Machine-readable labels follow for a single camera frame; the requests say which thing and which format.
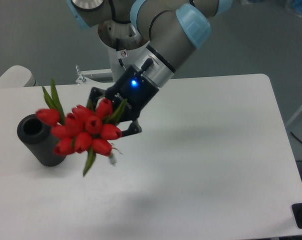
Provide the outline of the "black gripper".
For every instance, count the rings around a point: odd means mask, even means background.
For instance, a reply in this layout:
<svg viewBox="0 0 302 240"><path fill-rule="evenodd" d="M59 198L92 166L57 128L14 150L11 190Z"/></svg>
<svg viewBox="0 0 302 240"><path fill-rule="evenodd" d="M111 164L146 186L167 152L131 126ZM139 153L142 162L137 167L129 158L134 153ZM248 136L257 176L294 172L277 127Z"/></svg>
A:
<svg viewBox="0 0 302 240"><path fill-rule="evenodd" d="M108 89L92 87L86 108L96 111L107 103L105 97L113 102L116 110L121 101L126 99L127 106L120 118L120 122L131 121L126 130L121 131L121 137L128 137L142 132L137 118L145 105L158 93L159 88L139 74L130 66L124 74Z"/></svg>

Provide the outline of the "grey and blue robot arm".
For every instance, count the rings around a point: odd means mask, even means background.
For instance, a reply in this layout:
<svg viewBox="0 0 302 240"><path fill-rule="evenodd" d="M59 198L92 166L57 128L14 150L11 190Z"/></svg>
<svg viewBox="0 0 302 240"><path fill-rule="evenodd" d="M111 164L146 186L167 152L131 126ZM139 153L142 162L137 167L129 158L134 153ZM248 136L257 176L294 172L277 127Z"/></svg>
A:
<svg viewBox="0 0 302 240"><path fill-rule="evenodd" d="M209 18L228 10L232 1L70 0L82 28L97 26L107 47L113 85L97 96L118 109L126 101L122 136L141 132L138 117L145 105L199 49L211 32Z"/></svg>

